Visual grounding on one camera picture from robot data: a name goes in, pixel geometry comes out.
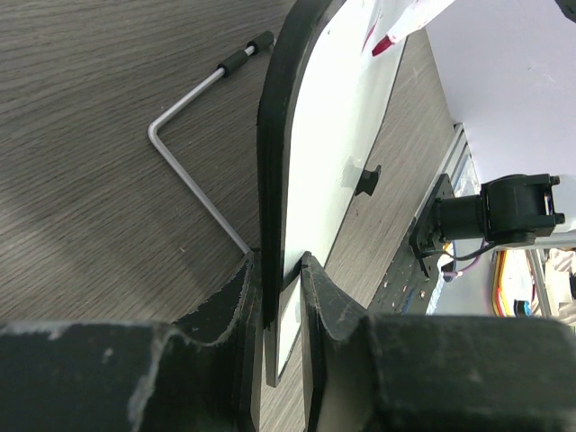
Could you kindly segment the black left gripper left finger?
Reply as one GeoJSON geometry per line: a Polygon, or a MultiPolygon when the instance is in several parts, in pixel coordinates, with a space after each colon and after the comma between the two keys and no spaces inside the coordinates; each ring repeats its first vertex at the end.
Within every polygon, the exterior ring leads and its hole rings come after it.
{"type": "Polygon", "coordinates": [[[256,431],[260,256],[173,322],[11,320],[1,326],[4,431],[256,431]]]}

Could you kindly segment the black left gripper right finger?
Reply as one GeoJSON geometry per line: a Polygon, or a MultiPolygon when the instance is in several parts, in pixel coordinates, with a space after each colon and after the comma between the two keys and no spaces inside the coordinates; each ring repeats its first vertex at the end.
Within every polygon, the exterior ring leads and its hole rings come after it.
{"type": "Polygon", "coordinates": [[[301,260],[309,431],[572,431],[575,336],[554,319],[371,313],[301,260]]]}

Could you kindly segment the white whiteboard black frame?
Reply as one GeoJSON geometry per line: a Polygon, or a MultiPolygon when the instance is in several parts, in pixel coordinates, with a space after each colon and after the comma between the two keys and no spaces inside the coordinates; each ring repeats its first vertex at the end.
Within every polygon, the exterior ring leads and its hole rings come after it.
{"type": "Polygon", "coordinates": [[[300,266],[325,263],[368,168],[404,47],[374,55],[404,1],[298,1],[265,76],[256,153],[266,381],[276,386],[300,331],[300,266]]]}

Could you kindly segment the magenta capped white marker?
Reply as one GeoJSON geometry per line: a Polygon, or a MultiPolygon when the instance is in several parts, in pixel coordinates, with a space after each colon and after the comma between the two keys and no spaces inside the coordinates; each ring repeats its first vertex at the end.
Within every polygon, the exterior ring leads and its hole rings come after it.
{"type": "Polygon", "coordinates": [[[422,30],[454,2],[454,0],[413,1],[406,7],[385,36],[375,44],[372,49],[372,56],[381,55],[393,45],[404,41],[413,32],[422,30]]]}

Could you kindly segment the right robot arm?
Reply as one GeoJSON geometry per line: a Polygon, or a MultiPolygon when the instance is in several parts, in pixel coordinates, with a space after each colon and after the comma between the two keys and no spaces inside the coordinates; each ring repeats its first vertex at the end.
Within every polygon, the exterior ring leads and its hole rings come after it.
{"type": "Polygon", "coordinates": [[[484,239],[519,247],[566,228],[573,215],[558,200],[566,175],[507,175],[481,185],[476,195],[442,198],[434,204],[441,239],[484,239]]]}

